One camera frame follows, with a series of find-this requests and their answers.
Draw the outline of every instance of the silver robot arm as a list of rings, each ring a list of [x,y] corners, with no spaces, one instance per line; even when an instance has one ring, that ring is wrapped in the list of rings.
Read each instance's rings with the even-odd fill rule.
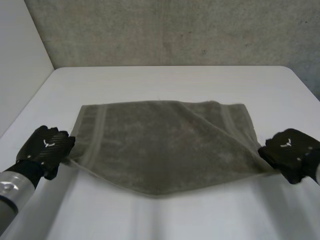
[[[41,177],[52,180],[66,161],[75,138],[56,127],[34,131],[16,156],[16,164],[0,173],[0,236],[31,198]]]

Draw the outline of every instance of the table surface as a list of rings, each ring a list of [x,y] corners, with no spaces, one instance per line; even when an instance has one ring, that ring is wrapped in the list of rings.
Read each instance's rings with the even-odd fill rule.
[[[41,125],[71,131],[82,105],[178,100],[246,105],[258,141],[287,128],[320,140],[320,102],[282,66],[67,67],[55,70],[0,139],[0,169]],[[281,175],[161,199],[61,166],[1,239],[317,240],[320,187]]]

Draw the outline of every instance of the white logo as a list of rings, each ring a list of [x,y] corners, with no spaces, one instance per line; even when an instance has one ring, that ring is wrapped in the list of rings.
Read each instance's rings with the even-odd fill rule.
[[[285,148],[285,147],[291,147],[291,139],[288,138],[288,142],[285,145],[280,145],[280,147]]]
[[[45,140],[45,139],[43,140],[43,143],[44,143],[44,147],[45,147],[45,148],[51,147],[51,146],[54,146],[54,145],[55,145],[55,143],[52,143],[52,144],[46,143],[46,140]]]

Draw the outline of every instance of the gray towel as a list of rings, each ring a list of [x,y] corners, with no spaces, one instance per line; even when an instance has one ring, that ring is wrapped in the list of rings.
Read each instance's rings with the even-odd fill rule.
[[[243,104],[140,101],[82,106],[69,157],[147,195],[195,190],[273,171]]]

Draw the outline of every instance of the white wall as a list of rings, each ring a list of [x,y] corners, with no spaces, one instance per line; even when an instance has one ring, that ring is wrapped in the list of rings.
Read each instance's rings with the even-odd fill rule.
[[[0,137],[54,68],[23,0],[0,0]]]

